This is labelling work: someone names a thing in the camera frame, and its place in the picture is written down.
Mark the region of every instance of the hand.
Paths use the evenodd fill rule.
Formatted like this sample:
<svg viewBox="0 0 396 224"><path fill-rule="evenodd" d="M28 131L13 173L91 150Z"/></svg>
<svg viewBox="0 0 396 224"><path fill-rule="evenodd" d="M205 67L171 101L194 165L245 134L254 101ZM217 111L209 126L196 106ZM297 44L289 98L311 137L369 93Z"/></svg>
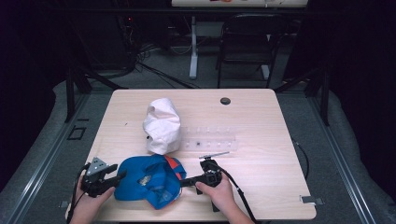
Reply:
<svg viewBox="0 0 396 224"><path fill-rule="evenodd" d="M195 187L209 195L212 203L228 218L230 223L253 223L236 204L233 186L226 174L221 173L221 181L215 188L202 182L196 182Z"/></svg>
<svg viewBox="0 0 396 224"><path fill-rule="evenodd" d="M84 194L84 191L81 189L81 181L82 181L82 176L79 178L78 185L77 185L77 190L76 190L76 199L75 202L78 201L79 197L82 195L81 199L79 199L75 210L74 210L74 215L72 217L72 220L70 223L77 223L77 224L89 224L93 222L93 220L96 217L97 212L99 211L99 208L102 206L102 204L110 198L110 196L113 194L115 188L112 187L108 189L105 193L102 195L99 195L96 198L90 197L87 194Z"/></svg>

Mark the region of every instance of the chair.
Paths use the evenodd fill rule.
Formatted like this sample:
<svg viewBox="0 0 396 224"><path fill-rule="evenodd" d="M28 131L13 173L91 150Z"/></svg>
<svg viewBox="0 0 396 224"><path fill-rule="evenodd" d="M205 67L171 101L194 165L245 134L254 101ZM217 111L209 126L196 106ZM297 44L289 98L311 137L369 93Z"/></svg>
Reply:
<svg viewBox="0 0 396 224"><path fill-rule="evenodd" d="M218 88L221 82L221 65L257 64L269 66L269 87L279 42L286 32L288 22L280 15L239 14L224 22L221 29L218 69Z"/></svg>

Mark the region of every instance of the blue cap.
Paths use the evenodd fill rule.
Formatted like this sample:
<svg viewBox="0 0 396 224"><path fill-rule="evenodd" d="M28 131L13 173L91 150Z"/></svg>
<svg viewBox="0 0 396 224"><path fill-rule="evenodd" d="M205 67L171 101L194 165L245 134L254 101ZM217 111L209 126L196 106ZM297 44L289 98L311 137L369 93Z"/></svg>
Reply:
<svg viewBox="0 0 396 224"><path fill-rule="evenodd" d="M114 196L120 201L146 199L155 209L161 209L175 200L180 193L180 179L186 172L180 161L168 156L131 157L123 161L118 174L127 175L116 188Z"/></svg>

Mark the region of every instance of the person's left hand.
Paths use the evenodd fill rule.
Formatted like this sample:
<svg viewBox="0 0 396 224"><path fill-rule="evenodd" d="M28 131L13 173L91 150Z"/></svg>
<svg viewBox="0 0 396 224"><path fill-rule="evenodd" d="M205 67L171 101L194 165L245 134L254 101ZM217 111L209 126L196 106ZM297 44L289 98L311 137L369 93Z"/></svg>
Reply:
<svg viewBox="0 0 396 224"><path fill-rule="evenodd" d="M114 193L115 188L112 187L108 189L102 195L97 196L96 198L90 197L87 194L84 194L84 191L81 189L81 181L82 176L79 178L77 190L76 190L76 199L75 202L78 201L79 197L82 195L81 199L79 199L72 220L70 223L75 224L84 224L84 223L91 223L93 222L94 218L96 217L99 208L102 204L110 198L110 196Z"/></svg>

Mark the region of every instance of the white hat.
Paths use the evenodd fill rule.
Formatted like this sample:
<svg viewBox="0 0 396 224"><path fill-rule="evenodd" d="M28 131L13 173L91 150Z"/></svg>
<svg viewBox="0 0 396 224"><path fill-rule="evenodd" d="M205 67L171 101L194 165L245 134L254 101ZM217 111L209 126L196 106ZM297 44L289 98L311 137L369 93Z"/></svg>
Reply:
<svg viewBox="0 0 396 224"><path fill-rule="evenodd" d="M180 147L180 117L168 98L158 99L149 104L143 129L148 134L149 151L164 155Z"/></svg>

